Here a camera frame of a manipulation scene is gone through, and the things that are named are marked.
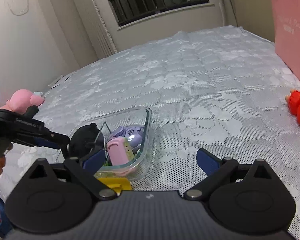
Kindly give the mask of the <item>yellow plastic container lid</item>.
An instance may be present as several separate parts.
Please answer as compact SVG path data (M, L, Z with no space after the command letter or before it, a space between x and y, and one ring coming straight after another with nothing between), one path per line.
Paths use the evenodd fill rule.
M121 194L122 191L132 191L131 183L127 178L108 177L108 178L98 178L98 180L102 182L104 185L106 185L107 187L114 190L118 196Z

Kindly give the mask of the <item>green plastic grass toy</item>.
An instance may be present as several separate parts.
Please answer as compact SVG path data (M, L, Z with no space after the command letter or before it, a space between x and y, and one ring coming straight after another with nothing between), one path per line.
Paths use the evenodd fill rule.
M111 160L109 158L106 158L102 164L102 167L107 167L107 166L112 166Z

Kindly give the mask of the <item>pink plush pig toy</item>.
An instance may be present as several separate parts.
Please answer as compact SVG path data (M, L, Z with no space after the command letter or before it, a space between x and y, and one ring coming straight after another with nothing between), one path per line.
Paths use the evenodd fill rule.
M34 94L30 90L20 89L16 91L0 109L5 109L18 114L24 114L31 106L40 106L44 98Z

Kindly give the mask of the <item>black plush toy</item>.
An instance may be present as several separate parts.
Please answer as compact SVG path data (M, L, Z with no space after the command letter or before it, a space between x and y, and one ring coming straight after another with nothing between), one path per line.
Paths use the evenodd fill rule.
M94 122L80 127L71 137L69 157L83 158L104 148L104 136Z

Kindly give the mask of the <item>clear glass container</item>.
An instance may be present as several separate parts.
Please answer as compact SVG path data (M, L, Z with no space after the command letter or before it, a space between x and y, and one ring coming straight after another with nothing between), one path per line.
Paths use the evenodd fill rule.
M141 179L152 153L152 110L133 107L91 118L70 133L69 156L95 178Z

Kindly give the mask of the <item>purple round toy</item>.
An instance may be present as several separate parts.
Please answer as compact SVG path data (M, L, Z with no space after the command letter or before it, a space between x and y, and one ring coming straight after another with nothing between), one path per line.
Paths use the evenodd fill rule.
M133 150L133 153L136 154L141 147L143 131L144 131L144 127L142 126L136 126L136 125L120 126L110 134L109 140L118 137L127 138Z

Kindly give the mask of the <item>white quilted mattress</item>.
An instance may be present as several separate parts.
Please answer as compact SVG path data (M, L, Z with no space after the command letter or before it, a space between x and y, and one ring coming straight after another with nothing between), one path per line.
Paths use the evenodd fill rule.
M129 164L135 204L121 200L53 239L241 239L182 194L205 179L204 148L243 164L268 162L296 202L287 232L300 239L300 126L285 96L300 81L274 45L235 27L179 32L77 70L45 93L36 118L72 135L92 121L103 134L147 129L148 147Z

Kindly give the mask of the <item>beige bed headboard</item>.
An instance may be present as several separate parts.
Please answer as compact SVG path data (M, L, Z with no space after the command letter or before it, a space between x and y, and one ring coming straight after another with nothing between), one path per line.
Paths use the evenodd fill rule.
M237 24L271 42L275 28L271 0L234 0Z

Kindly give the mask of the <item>pink paper bag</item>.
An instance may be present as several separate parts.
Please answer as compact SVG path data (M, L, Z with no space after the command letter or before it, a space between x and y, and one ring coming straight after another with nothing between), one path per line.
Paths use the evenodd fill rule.
M300 0L271 0L275 52L300 80Z

